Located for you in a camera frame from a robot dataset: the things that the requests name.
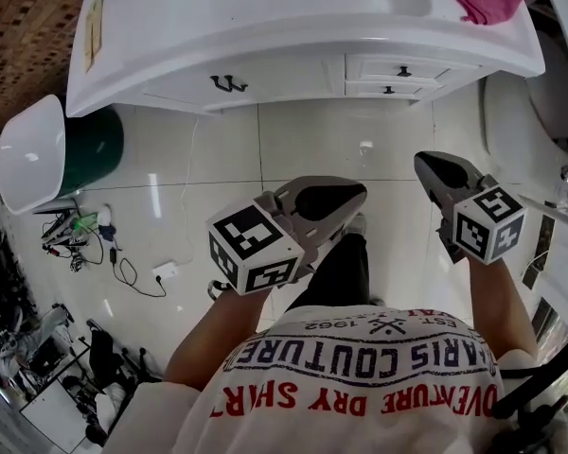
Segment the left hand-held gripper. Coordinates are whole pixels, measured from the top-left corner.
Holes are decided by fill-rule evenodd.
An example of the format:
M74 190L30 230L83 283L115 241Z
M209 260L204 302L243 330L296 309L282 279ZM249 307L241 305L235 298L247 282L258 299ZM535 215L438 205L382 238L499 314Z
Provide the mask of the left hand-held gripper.
M209 255L229 289L247 295L295 283L314 273L323 244L339 235L367 197L362 183L335 176L301 176L234 202L206 222Z

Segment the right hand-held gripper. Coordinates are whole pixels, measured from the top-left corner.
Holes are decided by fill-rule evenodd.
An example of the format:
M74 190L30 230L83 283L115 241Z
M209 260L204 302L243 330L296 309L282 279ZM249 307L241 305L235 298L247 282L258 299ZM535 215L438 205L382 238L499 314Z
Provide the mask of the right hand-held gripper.
M454 264L472 257L489 265L518 245L527 210L493 177L440 151L418 152L414 168L441 213L437 233Z

